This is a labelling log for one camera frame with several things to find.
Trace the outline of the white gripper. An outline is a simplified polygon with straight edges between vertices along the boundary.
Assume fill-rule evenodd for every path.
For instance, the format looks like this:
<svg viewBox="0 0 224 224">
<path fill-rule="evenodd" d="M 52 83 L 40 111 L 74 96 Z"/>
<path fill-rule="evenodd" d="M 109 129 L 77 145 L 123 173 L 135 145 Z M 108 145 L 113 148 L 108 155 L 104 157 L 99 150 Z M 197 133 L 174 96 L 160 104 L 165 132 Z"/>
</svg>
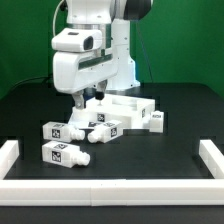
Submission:
<svg viewBox="0 0 224 224">
<path fill-rule="evenodd" d="M 103 34 L 98 29 L 65 28 L 52 39 L 53 81 L 62 93 L 73 94 L 77 109 L 85 108 L 83 89 L 97 84 L 95 98 L 102 100 L 107 79 L 118 71 L 117 52 L 112 48 L 102 55 Z"/>
</svg>

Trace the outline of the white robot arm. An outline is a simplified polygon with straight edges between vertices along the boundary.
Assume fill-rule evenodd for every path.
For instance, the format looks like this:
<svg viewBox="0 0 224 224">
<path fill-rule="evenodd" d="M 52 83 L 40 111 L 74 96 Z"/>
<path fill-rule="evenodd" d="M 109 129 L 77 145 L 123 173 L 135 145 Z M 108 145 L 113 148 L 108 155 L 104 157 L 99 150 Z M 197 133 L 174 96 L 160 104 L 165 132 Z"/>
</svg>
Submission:
<svg viewBox="0 0 224 224">
<path fill-rule="evenodd" d="M 135 62 L 130 56 L 130 23 L 144 18 L 153 0 L 61 0 L 67 27 L 51 41 L 53 82 L 83 109 L 83 92 L 94 87 L 101 100 L 108 90 L 137 86 Z"/>
</svg>

